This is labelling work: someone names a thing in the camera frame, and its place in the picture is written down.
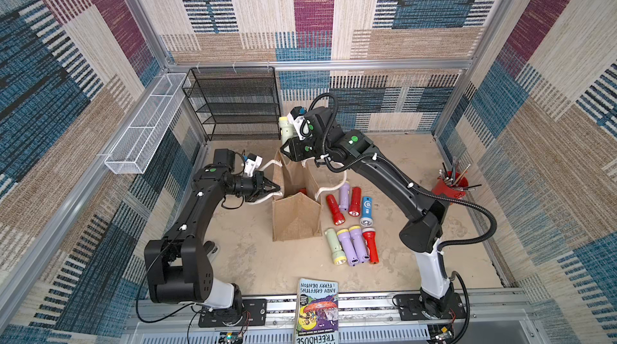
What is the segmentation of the brown jute tote bag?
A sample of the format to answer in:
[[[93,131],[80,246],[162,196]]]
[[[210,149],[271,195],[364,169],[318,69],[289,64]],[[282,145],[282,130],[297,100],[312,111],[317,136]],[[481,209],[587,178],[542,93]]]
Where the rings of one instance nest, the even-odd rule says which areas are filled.
[[[337,191],[347,181],[347,173],[337,185],[321,186],[313,177],[307,161],[292,162],[279,151],[260,171],[265,172],[270,167],[273,168],[273,182],[281,186],[283,196],[258,199],[253,204],[271,204],[273,241],[321,236],[321,199]],[[308,196],[298,192],[301,188],[306,188]]]

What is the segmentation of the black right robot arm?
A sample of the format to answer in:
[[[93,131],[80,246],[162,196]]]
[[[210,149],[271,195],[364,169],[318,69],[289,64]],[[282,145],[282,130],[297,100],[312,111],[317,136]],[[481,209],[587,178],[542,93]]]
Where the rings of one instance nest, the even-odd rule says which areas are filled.
[[[447,204],[401,172],[362,132],[344,132],[334,117],[329,107],[293,108],[287,119],[295,135],[284,140],[281,152],[294,162],[314,158],[331,172],[351,169],[387,195],[408,219],[399,238],[416,256],[422,311],[429,318],[448,318],[456,294],[439,249]]]

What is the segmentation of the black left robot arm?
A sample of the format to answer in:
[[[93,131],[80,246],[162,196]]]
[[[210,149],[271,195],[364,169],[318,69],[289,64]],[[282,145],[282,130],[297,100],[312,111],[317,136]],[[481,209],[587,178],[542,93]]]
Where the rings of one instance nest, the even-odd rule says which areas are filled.
[[[241,204],[255,204],[280,192],[281,186],[255,168],[254,154],[243,158],[250,172],[236,172],[238,157],[229,149],[215,150],[212,163],[194,175],[191,197],[178,219],[161,239],[146,245],[143,282],[152,302],[203,305],[215,317],[233,322],[244,316],[239,287],[215,278],[203,238],[215,210],[228,196],[240,198]]]

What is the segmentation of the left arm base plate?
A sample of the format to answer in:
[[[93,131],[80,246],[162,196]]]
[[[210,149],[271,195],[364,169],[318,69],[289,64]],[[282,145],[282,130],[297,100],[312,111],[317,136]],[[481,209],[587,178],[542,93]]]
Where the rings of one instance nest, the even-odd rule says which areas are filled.
[[[199,314],[199,328],[241,328],[264,326],[268,311],[265,298],[249,298],[233,302],[227,309],[207,307]]]

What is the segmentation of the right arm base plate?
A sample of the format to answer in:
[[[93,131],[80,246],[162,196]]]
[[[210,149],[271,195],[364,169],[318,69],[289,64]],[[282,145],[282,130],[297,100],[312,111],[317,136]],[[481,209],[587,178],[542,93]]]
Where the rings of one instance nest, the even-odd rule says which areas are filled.
[[[442,298],[435,298],[424,292],[398,294],[393,297],[393,303],[402,321],[459,321],[468,316],[464,302],[456,292],[446,293]]]

